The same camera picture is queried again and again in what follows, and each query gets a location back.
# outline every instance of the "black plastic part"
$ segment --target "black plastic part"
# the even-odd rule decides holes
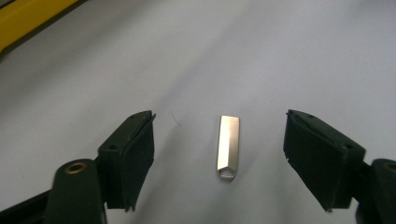
[[[48,190],[0,212],[0,223],[43,223],[49,195]]]
[[[99,147],[96,162],[107,208],[135,210],[154,161],[154,118],[151,111],[132,115]]]
[[[383,224],[396,223],[396,161],[378,159],[372,163],[370,190]]]
[[[322,120],[289,110],[284,152],[289,164],[326,211],[348,208],[348,185],[365,149]]]
[[[58,169],[49,194],[44,223],[106,223],[94,161],[70,161]]]

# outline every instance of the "metal object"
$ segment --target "metal object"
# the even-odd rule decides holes
[[[238,170],[239,118],[221,116],[219,131],[218,172],[232,180]]]
[[[284,152],[326,211],[359,202],[359,224],[396,223],[396,161],[363,161],[365,149],[322,120],[289,110]]]

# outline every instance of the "metal bracket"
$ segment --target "metal bracket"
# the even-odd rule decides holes
[[[238,171],[239,118],[221,116],[218,172],[220,178],[233,180]]]

